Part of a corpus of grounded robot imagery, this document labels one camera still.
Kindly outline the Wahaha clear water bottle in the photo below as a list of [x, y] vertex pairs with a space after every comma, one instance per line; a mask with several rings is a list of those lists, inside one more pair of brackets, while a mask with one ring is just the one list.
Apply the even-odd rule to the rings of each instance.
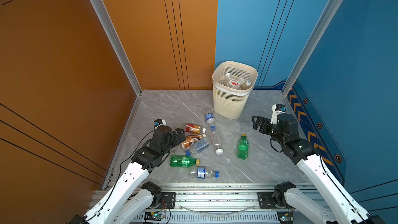
[[241, 86], [245, 83], [242, 77], [236, 79], [230, 73], [226, 73], [227, 86], [232, 89], [241, 90]]

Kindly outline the clear bottle dark green label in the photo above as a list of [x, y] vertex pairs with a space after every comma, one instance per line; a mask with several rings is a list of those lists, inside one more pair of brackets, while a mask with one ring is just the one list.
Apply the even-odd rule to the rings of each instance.
[[251, 85], [252, 85], [251, 81], [246, 81], [240, 85], [240, 88], [242, 90], [247, 90], [250, 89]]

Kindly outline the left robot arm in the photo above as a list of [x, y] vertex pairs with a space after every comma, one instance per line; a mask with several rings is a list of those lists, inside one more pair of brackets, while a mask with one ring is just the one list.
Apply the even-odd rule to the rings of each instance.
[[138, 186], [162, 162], [171, 149], [186, 140], [184, 130], [159, 125], [153, 131], [150, 140], [137, 148], [125, 171], [120, 171], [118, 180], [111, 190], [88, 210], [83, 217], [75, 215], [71, 224], [128, 224], [134, 217], [149, 207], [157, 207], [161, 200], [162, 189], [147, 182], [131, 197]]

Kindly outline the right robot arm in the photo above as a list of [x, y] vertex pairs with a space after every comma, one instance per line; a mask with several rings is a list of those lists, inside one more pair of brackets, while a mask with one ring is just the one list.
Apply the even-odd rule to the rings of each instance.
[[293, 115], [278, 114], [267, 119], [252, 117], [253, 129], [270, 136], [282, 152], [311, 180], [328, 208], [303, 194], [293, 183], [285, 182], [275, 186], [276, 204], [290, 206], [304, 214], [315, 224], [382, 224], [378, 215], [371, 215], [357, 202], [330, 172], [317, 149], [300, 138], [298, 122]]

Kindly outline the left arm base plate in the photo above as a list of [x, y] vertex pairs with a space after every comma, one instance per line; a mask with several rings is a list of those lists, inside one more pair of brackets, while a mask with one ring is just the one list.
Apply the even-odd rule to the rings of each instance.
[[161, 192], [160, 195], [154, 197], [152, 204], [149, 208], [151, 209], [163, 209], [169, 208], [174, 209], [176, 203], [176, 192]]

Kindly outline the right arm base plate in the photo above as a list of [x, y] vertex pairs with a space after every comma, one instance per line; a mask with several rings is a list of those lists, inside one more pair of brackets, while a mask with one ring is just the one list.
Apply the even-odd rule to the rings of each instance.
[[260, 205], [260, 209], [266, 208], [288, 208], [291, 205], [288, 204], [288, 198], [296, 197], [297, 194], [292, 192], [282, 192], [282, 191], [274, 191], [274, 192], [258, 192], [258, 203]]

